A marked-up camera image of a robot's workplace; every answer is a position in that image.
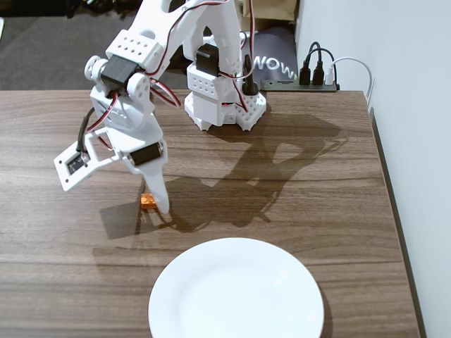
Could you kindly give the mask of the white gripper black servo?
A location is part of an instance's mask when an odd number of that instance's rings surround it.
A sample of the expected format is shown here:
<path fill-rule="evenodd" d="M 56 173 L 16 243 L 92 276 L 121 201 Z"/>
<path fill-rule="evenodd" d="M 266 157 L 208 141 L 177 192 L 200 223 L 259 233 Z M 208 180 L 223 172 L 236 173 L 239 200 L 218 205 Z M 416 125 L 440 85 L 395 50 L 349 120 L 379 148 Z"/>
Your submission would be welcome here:
<path fill-rule="evenodd" d="M 162 169 L 168 161 L 163 131 L 153 113 L 109 113 L 104 120 L 113 148 L 129 171 L 143 175 L 141 194 L 149 191 L 161 213 L 170 203 Z"/>

